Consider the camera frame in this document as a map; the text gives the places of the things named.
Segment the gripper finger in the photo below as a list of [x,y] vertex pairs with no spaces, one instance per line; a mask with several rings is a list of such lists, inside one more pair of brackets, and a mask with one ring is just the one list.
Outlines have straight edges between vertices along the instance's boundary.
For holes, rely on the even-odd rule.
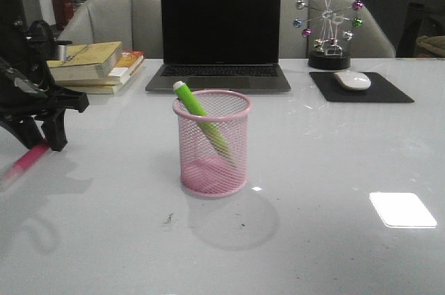
[[1,126],[27,149],[31,149],[43,141],[42,134],[31,116],[15,117],[2,113]]
[[55,109],[43,116],[42,130],[53,151],[60,152],[67,145],[65,109]]

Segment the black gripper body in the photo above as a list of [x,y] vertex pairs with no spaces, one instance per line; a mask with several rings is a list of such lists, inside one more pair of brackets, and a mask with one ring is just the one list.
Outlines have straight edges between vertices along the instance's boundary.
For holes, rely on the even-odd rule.
[[51,122],[67,109],[84,112],[85,93],[59,86],[47,61],[56,53],[48,23],[34,21],[29,29],[19,24],[1,25],[1,124],[14,121]]

